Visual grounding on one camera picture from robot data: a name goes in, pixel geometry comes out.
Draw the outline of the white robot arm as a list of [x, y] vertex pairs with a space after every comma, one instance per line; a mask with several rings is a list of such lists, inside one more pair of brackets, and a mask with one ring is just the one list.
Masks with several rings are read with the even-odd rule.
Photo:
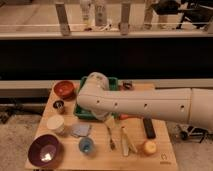
[[79, 90], [76, 102], [101, 120], [108, 112], [126, 113], [213, 131], [213, 90], [210, 89], [110, 91], [109, 79], [92, 72]]

